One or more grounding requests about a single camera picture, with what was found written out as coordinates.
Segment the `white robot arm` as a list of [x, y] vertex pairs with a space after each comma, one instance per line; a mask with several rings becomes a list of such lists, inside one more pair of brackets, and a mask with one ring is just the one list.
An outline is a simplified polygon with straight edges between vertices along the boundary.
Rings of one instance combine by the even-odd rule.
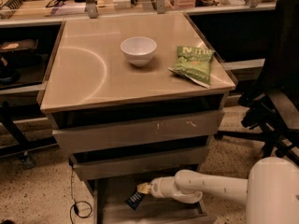
[[210, 193], [244, 204], [246, 224], [299, 224], [299, 168], [281, 158], [257, 161], [247, 178], [180, 170], [140, 184], [137, 191], [182, 203], [197, 203]]

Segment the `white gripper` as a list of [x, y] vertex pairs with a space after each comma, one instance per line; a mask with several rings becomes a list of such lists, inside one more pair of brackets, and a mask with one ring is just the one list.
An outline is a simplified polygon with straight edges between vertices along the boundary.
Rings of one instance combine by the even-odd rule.
[[150, 183], [137, 186], [137, 191], [142, 194], [151, 194], [155, 198], [171, 198], [174, 178], [171, 176], [153, 179]]

